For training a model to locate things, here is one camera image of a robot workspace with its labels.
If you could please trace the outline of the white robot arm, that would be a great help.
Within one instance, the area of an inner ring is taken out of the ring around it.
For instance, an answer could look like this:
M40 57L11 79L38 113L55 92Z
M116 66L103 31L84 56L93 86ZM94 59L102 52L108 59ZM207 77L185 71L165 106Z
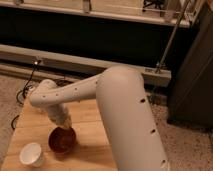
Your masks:
M45 79L29 101L45 109L57 126L66 128L71 119L64 104L92 98L97 101L118 171L170 171L143 76L132 67L113 66L64 87Z

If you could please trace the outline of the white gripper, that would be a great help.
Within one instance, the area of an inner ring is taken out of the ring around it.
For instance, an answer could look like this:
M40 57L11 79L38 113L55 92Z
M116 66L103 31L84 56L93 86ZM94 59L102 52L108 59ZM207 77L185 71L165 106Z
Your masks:
M68 130L72 127L68 109L63 104L56 104L46 108L49 119L55 124L62 124L62 128Z

